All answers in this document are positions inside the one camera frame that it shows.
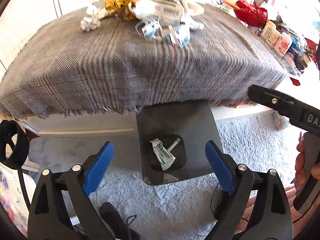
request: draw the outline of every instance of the white bottle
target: white bottle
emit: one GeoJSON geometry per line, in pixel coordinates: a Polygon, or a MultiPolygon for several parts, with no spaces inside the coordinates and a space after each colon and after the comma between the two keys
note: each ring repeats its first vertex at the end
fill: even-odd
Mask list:
{"type": "Polygon", "coordinates": [[[265,39],[268,38],[269,34],[271,33],[272,30],[276,29],[276,25],[272,21],[267,21],[265,27],[263,28],[261,32],[261,36],[265,39]]]}
{"type": "Polygon", "coordinates": [[[275,44],[275,51],[282,57],[284,56],[284,54],[286,54],[291,44],[292,44],[291,37],[285,32],[283,32],[279,40],[275,44]]]}
{"type": "Polygon", "coordinates": [[[266,42],[270,46],[274,47],[277,41],[279,40],[280,36],[281,36],[280,32],[278,32],[276,29],[272,29],[268,37],[266,38],[266,42]]]}

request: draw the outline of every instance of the gray carpet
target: gray carpet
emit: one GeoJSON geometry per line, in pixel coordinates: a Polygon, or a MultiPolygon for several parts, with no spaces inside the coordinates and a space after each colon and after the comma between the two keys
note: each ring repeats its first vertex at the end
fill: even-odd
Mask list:
{"type": "MultiPolygon", "coordinates": [[[[295,173],[299,129],[275,130],[271,113],[218,123],[217,127],[224,153],[254,171],[276,169],[284,185],[289,185],[295,173]]],[[[115,157],[98,190],[90,195],[94,207],[108,201],[123,218],[137,214],[131,228],[144,239],[204,239],[215,223],[210,210],[215,175],[148,186],[140,175],[138,135],[36,138],[31,141],[29,158],[40,164],[41,171],[66,171],[96,154],[107,140],[115,146],[115,157]]],[[[66,201],[69,214],[74,215],[68,197],[66,201]]]]}

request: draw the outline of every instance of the plaid blanket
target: plaid blanket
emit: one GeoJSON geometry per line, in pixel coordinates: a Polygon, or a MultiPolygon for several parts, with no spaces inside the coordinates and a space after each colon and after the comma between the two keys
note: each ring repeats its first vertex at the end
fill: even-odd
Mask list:
{"type": "Polygon", "coordinates": [[[204,30],[192,32],[184,48],[147,41],[136,22],[115,17],[83,32],[86,8],[42,26],[0,83],[0,112],[18,120],[50,113],[137,113],[173,101],[246,102],[252,84],[275,88],[286,75],[276,55],[238,19],[204,7],[195,18],[204,30]]]}

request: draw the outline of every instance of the device handle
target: device handle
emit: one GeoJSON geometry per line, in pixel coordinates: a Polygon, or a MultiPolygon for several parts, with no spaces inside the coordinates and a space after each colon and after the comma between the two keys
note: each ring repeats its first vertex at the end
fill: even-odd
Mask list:
{"type": "Polygon", "coordinates": [[[304,214],[313,203],[320,191],[320,180],[311,175],[311,168],[320,162],[320,138],[309,132],[303,135],[304,139],[304,166],[307,181],[297,190],[296,198],[293,201],[294,208],[304,214]]]}

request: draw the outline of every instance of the finger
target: finger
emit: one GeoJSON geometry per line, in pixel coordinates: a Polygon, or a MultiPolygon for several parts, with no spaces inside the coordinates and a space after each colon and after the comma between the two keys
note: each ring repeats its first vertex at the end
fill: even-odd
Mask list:
{"type": "Polygon", "coordinates": [[[296,178],[294,180],[294,186],[298,190],[306,181],[306,173],[304,169],[298,170],[296,172],[296,178]]]}
{"type": "Polygon", "coordinates": [[[312,166],[311,174],[315,179],[320,179],[320,163],[312,166]]]}
{"type": "Polygon", "coordinates": [[[298,152],[304,152],[304,140],[299,142],[299,144],[297,145],[297,151],[298,152]]]}
{"type": "Polygon", "coordinates": [[[299,153],[296,159],[296,165],[294,167],[294,169],[296,171],[301,170],[303,168],[304,165],[304,153],[299,153]]]}

